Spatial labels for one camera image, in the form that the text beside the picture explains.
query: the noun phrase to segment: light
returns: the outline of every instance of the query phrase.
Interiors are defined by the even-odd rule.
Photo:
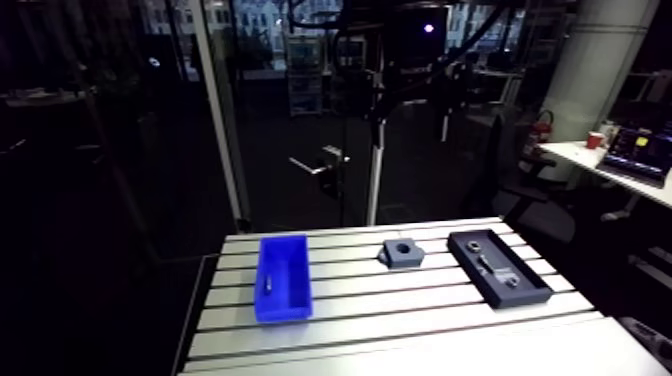
[[[158,68],[161,66],[161,63],[159,62],[159,59],[155,57],[150,57],[149,58],[149,64],[151,64],[154,68]]]

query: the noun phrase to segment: computer monitor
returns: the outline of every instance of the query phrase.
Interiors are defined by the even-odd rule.
[[[621,128],[597,168],[663,188],[671,165],[672,135]]]

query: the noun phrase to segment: white pillar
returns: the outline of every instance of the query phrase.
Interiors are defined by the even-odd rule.
[[[544,108],[553,111],[551,142],[585,140],[621,90],[660,0],[582,0]],[[559,162],[542,177],[564,181]]]

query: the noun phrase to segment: fire extinguisher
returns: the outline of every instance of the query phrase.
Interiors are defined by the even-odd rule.
[[[548,115],[546,116],[547,120],[542,120],[544,115]],[[548,139],[553,132],[553,120],[554,117],[551,110],[543,110],[537,115],[537,119],[534,122],[534,125],[532,125],[530,134],[528,134],[527,140],[525,141],[525,146],[523,146],[523,154],[536,156],[541,153],[539,148],[537,148],[537,145],[548,142]]]

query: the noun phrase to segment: metal screw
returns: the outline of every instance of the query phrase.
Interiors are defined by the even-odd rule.
[[[266,295],[271,294],[271,276],[267,275],[266,279],[264,280],[264,293]]]
[[[515,289],[516,287],[518,287],[519,282],[520,280],[518,279],[518,277],[514,276],[506,280],[506,285],[511,287],[512,289]]]

